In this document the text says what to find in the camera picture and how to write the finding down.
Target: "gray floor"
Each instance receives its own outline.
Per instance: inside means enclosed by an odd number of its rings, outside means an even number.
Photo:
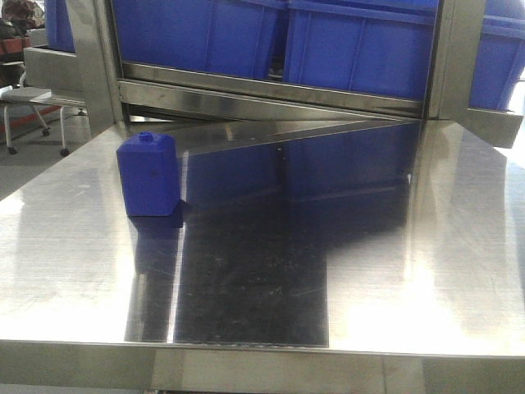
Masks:
[[[78,108],[66,109],[66,142],[73,152],[90,140],[87,117],[77,116]],[[41,172],[62,159],[62,138],[58,111],[44,119],[50,126],[51,135],[42,136],[37,121],[13,129],[13,144],[18,154],[10,155],[5,144],[0,144],[0,199],[4,199]]]

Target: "red object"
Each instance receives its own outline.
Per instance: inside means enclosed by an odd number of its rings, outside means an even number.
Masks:
[[[8,53],[22,52],[24,48],[31,46],[31,42],[28,37],[24,37],[23,39],[3,39],[2,41],[3,45],[0,45],[0,56],[7,55]]]

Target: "stainless steel table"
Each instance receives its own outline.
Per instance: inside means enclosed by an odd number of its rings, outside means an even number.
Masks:
[[[170,217],[115,129],[0,202],[0,383],[525,392],[525,170],[444,121],[171,134]]]

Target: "chair leg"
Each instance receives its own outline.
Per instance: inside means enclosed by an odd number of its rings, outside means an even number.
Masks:
[[[62,133],[62,150],[60,155],[63,157],[69,154],[69,149],[66,145],[66,128],[64,127],[64,107],[60,107],[60,132]]]
[[[40,115],[39,110],[36,109],[36,107],[35,107],[34,105],[31,105],[31,109],[33,110],[34,114],[35,114],[36,117],[39,119],[39,122],[40,122],[40,124],[41,124],[42,127],[43,127],[42,135],[43,135],[44,137],[49,136],[49,126],[48,126],[48,124],[46,123],[46,121],[43,119],[42,115]]]
[[[3,124],[6,129],[6,145],[9,154],[16,154],[16,149],[12,145],[11,141],[11,119],[9,119],[9,106],[6,104],[3,106]]]

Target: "metal frame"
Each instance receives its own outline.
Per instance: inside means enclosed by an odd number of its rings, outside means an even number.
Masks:
[[[468,106],[486,0],[441,0],[422,102],[121,62],[111,1],[66,0],[95,134],[124,120],[129,125],[128,104],[148,114],[158,109],[159,116],[168,111],[250,120],[453,120],[501,147],[514,142],[521,124],[522,117],[512,113]]]
[[[436,21],[426,119],[453,120],[495,146],[512,146],[523,117],[470,108],[486,0],[441,0]]]

